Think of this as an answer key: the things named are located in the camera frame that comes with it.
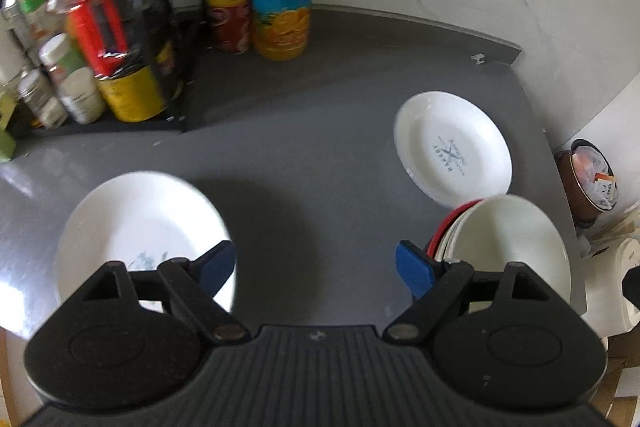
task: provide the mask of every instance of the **red label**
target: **red label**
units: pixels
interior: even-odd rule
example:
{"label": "red label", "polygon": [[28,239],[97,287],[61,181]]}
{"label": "red label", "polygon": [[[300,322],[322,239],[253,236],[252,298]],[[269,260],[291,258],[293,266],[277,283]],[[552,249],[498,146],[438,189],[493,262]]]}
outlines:
{"label": "red label", "polygon": [[210,8],[209,15],[220,49],[232,53],[244,53],[249,49],[249,1],[226,8]]}

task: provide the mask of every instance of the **red handle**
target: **red handle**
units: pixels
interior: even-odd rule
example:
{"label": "red handle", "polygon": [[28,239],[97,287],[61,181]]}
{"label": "red handle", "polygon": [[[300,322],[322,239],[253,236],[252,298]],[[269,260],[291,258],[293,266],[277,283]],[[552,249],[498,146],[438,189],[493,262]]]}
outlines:
{"label": "red handle", "polygon": [[93,1],[99,1],[102,4],[110,31],[115,40],[117,54],[126,55],[129,52],[127,38],[120,21],[120,14],[113,0],[80,0],[76,6],[72,7],[69,16],[76,29],[76,36],[78,36],[78,43],[82,48],[82,52],[91,67],[94,68],[95,73],[111,76],[124,61],[124,57],[107,55],[109,51],[106,49],[102,33],[91,7]]}

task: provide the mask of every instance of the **black metal rack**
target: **black metal rack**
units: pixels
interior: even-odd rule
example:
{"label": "black metal rack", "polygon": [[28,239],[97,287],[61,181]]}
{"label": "black metal rack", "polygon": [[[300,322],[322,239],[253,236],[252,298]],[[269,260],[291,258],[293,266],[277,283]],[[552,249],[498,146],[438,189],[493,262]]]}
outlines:
{"label": "black metal rack", "polygon": [[[200,7],[187,21],[180,21],[173,12],[170,0],[164,0],[166,5],[171,9],[171,23],[173,29],[173,40],[175,46],[176,63],[169,75],[162,73],[156,56],[153,51],[148,31],[146,28],[145,18],[143,16],[143,0],[133,0],[134,22],[136,36],[138,41],[142,43],[143,56],[148,64],[151,73],[158,80],[158,84],[162,89],[162,95],[166,100],[165,110],[158,116],[139,123],[126,123],[118,121],[110,110],[98,121],[90,124],[77,124],[71,119],[57,129],[34,130],[34,136],[59,136],[67,134],[80,133],[96,133],[96,132],[121,132],[121,131],[137,131],[137,130],[179,130],[181,132],[188,129],[188,118],[186,114],[186,101],[188,98],[188,87],[191,83],[191,77],[195,65],[196,46],[193,46],[200,25],[204,22],[206,14],[206,6],[201,1]],[[174,93],[171,92],[170,86],[175,86],[178,80],[183,82],[183,89],[180,95],[174,99]]]}

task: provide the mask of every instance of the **red bowl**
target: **red bowl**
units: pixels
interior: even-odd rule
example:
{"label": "red bowl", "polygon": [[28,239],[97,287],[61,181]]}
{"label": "red bowl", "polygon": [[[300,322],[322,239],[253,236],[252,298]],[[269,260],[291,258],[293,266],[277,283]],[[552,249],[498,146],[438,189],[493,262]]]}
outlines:
{"label": "red bowl", "polygon": [[431,257],[431,258],[435,257],[436,250],[438,249],[438,245],[440,244],[440,241],[442,241],[442,238],[447,233],[447,230],[449,230],[449,227],[453,225],[455,220],[460,217],[460,214],[470,209],[472,206],[474,206],[476,203],[479,203],[480,201],[482,200],[473,200],[473,201],[469,201],[468,203],[461,204],[458,208],[456,208],[455,210],[452,210],[451,213],[442,220],[438,229],[433,234],[433,237],[431,237],[431,240],[427,245],[427,248],[425,249],[425,252],[427,253],[428,257]]}

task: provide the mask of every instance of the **gray countertop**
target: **gray countertop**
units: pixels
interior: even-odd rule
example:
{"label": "gray countertop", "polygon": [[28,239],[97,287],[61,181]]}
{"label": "gray countertop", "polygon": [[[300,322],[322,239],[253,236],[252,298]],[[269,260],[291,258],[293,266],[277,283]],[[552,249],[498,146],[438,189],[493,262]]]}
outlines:
{"label": "gray countertop", "polygon": [[233,312],[249,327],[384,327],[411,300],[396,244],[426,244],[448,212],[414,185],[393,142],[398,108],[425,90],[458,94],[499,127],[513,160],[510,192],[558,227],[582,313],[575,232],[551,151],[510,66],[496,62],[517,53],[446,28],[317,11],[297,60],[204,51],[191,89],[195,130],[20,144],[0,166],[0,325],[34,333],[55,308],[56,246],[71,211],[102,182],[146,169],[191,182],[222,214],[239,251]]}

